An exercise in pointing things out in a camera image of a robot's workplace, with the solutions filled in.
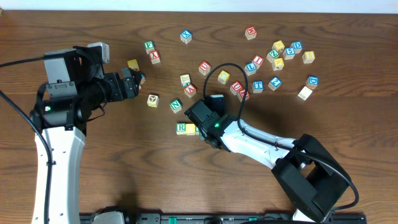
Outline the red U block lower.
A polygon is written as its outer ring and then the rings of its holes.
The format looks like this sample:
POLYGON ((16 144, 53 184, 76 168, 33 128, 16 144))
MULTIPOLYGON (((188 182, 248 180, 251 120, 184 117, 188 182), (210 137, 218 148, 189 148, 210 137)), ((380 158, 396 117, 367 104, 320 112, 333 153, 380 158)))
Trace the red U block lower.
POLYGON ((230 86, 230 91, 233 95, 237 95, 243 89, 242 84, 239 81, 235 81, 230 86))

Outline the green B block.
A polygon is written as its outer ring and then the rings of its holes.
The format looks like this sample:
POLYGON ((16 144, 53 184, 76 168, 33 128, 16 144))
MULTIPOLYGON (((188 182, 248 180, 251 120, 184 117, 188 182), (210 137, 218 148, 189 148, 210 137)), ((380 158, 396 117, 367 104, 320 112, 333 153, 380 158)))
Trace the green B block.
POLYGON ((195 126, 195 134, 196 135, 200 135, 200 131, 199 131, 199 128, 197 126, 195 126))

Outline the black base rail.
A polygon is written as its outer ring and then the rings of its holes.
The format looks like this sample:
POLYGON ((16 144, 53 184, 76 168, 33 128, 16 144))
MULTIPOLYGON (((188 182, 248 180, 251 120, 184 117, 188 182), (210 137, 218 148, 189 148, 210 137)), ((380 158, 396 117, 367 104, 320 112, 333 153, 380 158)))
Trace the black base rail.
POLYGON ((267 213, 257 215, 179 215, 141 213, 131 218, 120 211, 80 215, 81 223, 132 223, 132 224, 240 224, 240 223, 297 223, 288 213, 267 213))

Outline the red u block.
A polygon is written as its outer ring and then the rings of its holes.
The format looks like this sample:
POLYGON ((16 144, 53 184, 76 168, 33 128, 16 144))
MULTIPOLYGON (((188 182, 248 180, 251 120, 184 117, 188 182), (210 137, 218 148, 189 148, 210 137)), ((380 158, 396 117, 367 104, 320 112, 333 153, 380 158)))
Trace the red u block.
POLYGON ((242 84, 239 81, 235 81, 230 86, 230 91, 233 95, 237 95, 243 89, 242 84))
POLYGON ((208 63, 208 62, 206 62, 206 61, 203 61, 200 65, 199 65, 199 72, 202 74, 202 75, 204 75, 204 76, 206 76, 210 71, 211 71, 211 65, 208 63))

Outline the yellow block far left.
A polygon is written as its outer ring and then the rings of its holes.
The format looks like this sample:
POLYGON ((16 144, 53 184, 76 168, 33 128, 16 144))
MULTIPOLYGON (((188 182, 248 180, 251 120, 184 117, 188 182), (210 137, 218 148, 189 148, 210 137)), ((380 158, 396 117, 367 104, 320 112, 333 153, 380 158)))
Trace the yellow block far left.
POLYGON ((127 62, 127 65, 128 65, 129 68, 131 68, 131 69, 133 69, 133 70, 135 70, 135 71, 139 71, 139 70, 140 70, 140 69, 139 69, 138 62, 137 62, 136 59, 129 60, 129 61, 127 62))

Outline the green N block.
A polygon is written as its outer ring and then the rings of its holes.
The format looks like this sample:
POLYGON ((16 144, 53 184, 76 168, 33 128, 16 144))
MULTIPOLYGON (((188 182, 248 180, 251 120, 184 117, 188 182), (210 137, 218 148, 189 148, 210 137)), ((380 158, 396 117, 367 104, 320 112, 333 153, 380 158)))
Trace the green N block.
POLYGON ((180 100, 176 99, 170 103, 170 108, 174 113, 178 113, 182 109, 182 104, 180 100))

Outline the wooden block green edge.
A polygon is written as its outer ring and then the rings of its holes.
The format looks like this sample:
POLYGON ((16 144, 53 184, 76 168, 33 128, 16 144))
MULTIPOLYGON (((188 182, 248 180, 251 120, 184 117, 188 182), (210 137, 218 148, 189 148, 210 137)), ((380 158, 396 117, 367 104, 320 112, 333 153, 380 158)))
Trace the wooden block green edge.
POLYGON ((189 74, 184 74, 180 76, 180 81, 182 86, 185 88, 186 86, 189 86, 191 84, 191 79, 189 74))

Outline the red I block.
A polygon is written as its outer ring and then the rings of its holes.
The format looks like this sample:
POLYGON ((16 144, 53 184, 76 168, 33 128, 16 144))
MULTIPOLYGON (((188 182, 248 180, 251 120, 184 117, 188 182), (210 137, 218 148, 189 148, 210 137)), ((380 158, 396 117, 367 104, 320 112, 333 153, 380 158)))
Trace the red I block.
POLYGON ((264 58, 261 57, 260 55, 255 55, 254 58, 252 59, 252 62, 254 63, 256 68, 259 69, 264 62, 264 58))

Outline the yellow block top right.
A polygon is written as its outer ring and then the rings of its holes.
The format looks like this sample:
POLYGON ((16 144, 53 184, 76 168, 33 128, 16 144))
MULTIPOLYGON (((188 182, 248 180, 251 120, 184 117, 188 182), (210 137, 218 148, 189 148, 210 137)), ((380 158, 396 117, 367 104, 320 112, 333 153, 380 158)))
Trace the yellow block top right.
POLYGON ((274 50, 277 51, 278 53, 281 53, 281 52, 284 51, 285 45, 284 45, 283 41, 278 40, 278 41, 276 41, 276 42, 273 43, 272 49, 274 49, 274 50))

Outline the green Z block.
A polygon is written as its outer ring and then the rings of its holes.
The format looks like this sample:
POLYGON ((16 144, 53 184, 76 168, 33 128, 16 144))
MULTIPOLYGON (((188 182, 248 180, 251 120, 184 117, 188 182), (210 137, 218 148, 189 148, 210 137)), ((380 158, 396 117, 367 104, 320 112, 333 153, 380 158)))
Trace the green Z block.
POLYGON ((266 59, 272 63, 276 58, 279 58, 280 53, 278 53, 278 51, 276 51, 275 49, 272 49, 271 51, 269 51, 267 53, 267 57, 266 59))

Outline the blue 2 block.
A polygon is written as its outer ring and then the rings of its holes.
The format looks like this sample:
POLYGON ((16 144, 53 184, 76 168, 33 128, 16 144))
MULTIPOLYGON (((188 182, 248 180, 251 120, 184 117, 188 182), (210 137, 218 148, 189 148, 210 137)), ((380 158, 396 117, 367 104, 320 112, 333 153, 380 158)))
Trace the blue 2 block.
POLYGON ((272 90, 275 91, 276 89, 278 89, 278 87, 280 87, 282 84, 282 81, 278 78, 278 77, 274 77, 270 80, 268 87, 272 90))

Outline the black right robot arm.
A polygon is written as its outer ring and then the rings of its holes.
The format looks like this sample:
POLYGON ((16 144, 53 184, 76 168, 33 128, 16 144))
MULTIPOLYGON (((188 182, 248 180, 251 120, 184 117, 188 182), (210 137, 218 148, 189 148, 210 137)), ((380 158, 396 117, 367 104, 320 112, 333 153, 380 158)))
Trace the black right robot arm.
POLYGON ((248 156, 270 168, 297 209, 295 221, 322 223, 337 210, 337 201, 353 183, 316 138, 275 136, 224 108, 224 97, 213 95, 198 100, 185 115, 213 148, 248 156))

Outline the blue L block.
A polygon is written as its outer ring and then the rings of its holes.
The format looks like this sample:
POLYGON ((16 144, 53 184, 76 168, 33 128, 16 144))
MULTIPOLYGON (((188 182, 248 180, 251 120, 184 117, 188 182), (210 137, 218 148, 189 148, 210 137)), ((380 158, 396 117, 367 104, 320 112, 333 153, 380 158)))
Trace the blue L block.
POLYGON ((257 67, 255 66, 254 62, 251 62, 245 65, 244 71, 247 76, 250 76, 256 73, 257 67))

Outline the blue 5 block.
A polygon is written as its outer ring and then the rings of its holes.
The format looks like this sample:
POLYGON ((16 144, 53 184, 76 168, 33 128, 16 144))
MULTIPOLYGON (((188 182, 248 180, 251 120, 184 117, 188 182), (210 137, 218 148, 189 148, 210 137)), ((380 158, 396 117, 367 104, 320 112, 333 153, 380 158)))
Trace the blue 5 block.
POLYGON ((283 51, 284 60, 291 60, 295 57, 295 50, 293 47, 286 47, 283 51))

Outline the yellow block with hammer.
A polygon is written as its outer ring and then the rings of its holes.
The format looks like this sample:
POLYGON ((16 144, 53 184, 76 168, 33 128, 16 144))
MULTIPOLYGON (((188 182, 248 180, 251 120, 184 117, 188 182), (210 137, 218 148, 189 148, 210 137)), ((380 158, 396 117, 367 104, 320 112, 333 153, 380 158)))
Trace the yellow block with hammer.
POLYGON ((272 69, 273 71, 282 70, 284 67, 284 60, 283 58, 275 58, 272 61, 272 69))

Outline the green R block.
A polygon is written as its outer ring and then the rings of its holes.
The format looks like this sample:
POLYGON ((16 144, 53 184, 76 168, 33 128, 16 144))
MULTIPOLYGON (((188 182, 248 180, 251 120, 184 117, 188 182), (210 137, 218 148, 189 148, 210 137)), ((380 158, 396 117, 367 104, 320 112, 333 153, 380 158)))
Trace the green R block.
POLYGON ((185 135, 186 134, 186 124, 185 123, 177 123, 175 127, 177 135, 185 135))

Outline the yellow o block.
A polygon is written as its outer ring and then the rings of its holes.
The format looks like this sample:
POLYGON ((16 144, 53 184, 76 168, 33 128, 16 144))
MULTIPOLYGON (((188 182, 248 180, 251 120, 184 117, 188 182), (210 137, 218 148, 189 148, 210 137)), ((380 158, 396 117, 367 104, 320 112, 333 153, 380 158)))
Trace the yellow o block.
POLYGON ((228 82, 229 78, 230 78, 230 73, 228 73, 225 70, 222 70, 218 75, 218 81, 223 85, 225 85, 228 82))
POLYGON ((196 126, 193 123, 187 123, 185 125, 186 135, 196 135, 196 126))

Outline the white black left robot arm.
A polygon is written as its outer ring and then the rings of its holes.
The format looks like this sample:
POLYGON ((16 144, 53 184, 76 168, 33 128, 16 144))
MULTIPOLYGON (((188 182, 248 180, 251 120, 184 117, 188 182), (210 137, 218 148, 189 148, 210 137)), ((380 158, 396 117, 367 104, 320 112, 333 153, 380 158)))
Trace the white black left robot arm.
POLYGON ((135 98, 143 74, 131 68, 106 73, 103 42, 48 52, 43 61, 47 82, 30 112, 38 158, 32 223, 79 223, 80 160, 91 114, 135 98))

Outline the blue D block upper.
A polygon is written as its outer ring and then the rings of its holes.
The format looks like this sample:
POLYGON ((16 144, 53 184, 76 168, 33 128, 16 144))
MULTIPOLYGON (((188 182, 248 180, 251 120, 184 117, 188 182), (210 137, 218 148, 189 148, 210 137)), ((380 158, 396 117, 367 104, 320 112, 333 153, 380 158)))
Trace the blue D block upper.
POLYGON ((303 49, 301 41, 294 41, 290 46, 293 48, 295 54, 299 54, 303 49))

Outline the red E block lower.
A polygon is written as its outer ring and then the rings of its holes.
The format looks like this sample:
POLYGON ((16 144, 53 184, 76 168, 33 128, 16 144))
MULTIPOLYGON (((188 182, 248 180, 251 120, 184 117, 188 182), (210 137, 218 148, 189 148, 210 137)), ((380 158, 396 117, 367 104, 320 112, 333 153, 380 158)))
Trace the red E block lower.
POLYGON ((243 100, 247 101, 250 98, 250 93, 245 89, 242 89, 238 92, 237 96, 240 102, 243 100))

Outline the red e block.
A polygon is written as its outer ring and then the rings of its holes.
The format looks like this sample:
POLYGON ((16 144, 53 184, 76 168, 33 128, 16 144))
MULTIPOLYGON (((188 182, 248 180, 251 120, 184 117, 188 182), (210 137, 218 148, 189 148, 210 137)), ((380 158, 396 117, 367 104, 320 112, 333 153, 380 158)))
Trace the red e block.
POLYGON ((250 93, 245 89, 242 89, 238 92, 237 96, 240 102, 243 100, 247 101, 250 98, 250 93))
POLYGON ((247 40, 252 40, 255 39, 257 35, 257 30, 255 27, 248 27, 245 29, 245 37, 247 40))

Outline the blue d block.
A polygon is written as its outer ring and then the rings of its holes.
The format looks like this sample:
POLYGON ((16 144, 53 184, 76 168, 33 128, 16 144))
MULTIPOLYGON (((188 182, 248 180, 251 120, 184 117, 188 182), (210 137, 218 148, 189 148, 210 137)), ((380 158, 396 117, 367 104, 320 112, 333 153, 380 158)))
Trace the blue d block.
POLYGON ((318 78, 318 77, 316 77, 316 76, 309 76, 309 77, 307 78, 307 81, 306 81, 305 86, 308 87, 308 88, 311 89, 311 90, 314 90, 314 89, 316 89, 316 87, 318 86, 318 84, 319 84, 319 78, 318 78))
POLYGON ((293 48, 295 54, 299 54, 303 49, 301 41, 294 41, 290 46, 293 48))

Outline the red A block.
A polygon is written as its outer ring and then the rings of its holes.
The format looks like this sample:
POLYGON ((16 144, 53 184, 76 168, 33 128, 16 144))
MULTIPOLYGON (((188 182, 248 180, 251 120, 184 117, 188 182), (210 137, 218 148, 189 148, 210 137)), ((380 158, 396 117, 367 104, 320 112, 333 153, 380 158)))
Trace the red A block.
POLYGON ((184 93, 192 98, 197 93, 197 88, 191 83, 184 88, 184 93))

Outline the blue X block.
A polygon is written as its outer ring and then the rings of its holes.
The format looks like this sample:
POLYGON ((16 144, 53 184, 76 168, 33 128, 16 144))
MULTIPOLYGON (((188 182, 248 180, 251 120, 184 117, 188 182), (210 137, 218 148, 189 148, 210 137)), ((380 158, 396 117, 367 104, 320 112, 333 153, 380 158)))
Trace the blue X block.
POLYGON ((191 40, 192 40, 192 33, 189 30, 184 30, 181 34, 180 34, 180 40, 185 43, 188 44, 191 40))

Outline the yellow 8 block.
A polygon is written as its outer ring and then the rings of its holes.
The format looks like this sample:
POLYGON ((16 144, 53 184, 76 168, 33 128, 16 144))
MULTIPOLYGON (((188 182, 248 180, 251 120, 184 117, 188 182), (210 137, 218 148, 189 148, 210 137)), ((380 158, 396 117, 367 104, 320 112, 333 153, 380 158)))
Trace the yellow 8 block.
POLYGON ((305 51, 302 55, 302 60, 304 64, 312 63, 315 60, 315 52, 305 51))

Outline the wooden block flower picture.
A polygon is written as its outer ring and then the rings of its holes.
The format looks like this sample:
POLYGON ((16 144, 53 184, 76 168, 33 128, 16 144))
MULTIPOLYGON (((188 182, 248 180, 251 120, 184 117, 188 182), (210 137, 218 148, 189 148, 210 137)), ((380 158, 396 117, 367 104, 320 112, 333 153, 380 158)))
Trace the wooden block flower picture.
POLYGON ((147 105, 150 107, 158 107, 159 104, 159 96, 157 95, 149 95, 147 99, 147 105))

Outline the plain wooden tilted block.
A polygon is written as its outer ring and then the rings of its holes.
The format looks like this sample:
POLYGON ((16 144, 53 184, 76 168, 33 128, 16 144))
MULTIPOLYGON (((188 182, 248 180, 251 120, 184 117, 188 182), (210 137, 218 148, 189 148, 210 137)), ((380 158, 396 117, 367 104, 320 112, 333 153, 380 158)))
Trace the plain wooden tilted block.
POLYGON ((307 86, 304 86, 301 91, 298 93, 298 97, 303 101, 306 101, 309 96, 313 93, 313 90, 307 86))

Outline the blue D block right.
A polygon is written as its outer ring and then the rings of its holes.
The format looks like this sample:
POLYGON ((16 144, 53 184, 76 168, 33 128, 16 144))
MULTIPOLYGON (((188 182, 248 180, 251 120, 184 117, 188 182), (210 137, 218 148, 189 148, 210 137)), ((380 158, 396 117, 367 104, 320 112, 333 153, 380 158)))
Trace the blue D block right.
POLYGON ((309 77, 307 78, 307 81, 306 81, 305 86, 308 87, 308 88, 311 89, 311 90, 314 90, 314 89, 316 89, 316 87, 318 86, 318 84, 319 84, 319 78, 318 78, 318 77, 316 77, 316 76, 309 76, 309 77))

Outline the green F block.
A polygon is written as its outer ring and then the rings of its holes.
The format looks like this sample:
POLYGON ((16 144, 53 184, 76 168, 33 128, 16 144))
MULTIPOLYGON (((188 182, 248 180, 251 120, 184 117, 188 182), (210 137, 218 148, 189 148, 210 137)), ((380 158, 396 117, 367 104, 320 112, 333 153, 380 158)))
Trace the green F block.
POLYGON ((144 42, 144 47, 146 50, 146 54, 150 54, 151 52, 155 51, 155 46, 154 46, 154 42, 149 40, 147 42, 144 42))

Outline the red E block top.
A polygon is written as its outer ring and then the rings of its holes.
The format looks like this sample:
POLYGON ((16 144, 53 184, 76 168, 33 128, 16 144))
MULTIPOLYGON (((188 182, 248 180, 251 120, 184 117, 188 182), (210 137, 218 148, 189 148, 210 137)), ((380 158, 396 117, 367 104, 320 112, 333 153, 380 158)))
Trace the red E block top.
POLYGON ((257 35, 257 30, 255 27, 248 27, 245 29, 245 37, 247 40, 252 40, 255 39, 257 35))

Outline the blue P block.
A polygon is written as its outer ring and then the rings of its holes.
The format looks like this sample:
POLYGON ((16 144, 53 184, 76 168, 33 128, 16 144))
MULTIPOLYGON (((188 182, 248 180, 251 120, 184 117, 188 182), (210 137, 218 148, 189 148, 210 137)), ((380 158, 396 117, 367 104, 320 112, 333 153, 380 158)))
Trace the blue P block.
POLYGON ((142 73, 142 74, 141 74, 140 85, 144 84, 145 81, 146 81, 146 76, 142 73))

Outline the red U block upper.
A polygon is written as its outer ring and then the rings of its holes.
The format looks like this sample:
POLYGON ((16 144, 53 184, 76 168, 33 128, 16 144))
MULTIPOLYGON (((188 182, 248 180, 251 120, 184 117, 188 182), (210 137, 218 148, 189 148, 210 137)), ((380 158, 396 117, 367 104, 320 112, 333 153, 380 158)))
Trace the red U block upper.
POLYGON ((199 65, 199 72, 202 74, 202 75, 204 75, 204 76, 206 76, 210 71, 211 71, 211 65, 208 63, 208 62, 206 62, 206 61, 203 61, 200 65, 199 65))

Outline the blue T block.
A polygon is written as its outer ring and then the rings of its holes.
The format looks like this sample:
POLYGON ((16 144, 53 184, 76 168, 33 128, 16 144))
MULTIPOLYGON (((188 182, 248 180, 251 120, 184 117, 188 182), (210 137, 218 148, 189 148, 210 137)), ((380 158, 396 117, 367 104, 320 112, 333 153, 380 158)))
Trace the blue T block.
POLYGON ((264 82, 262 80, 256 80, 252 83, 252 92, 261 93, 264 90, 264 82))

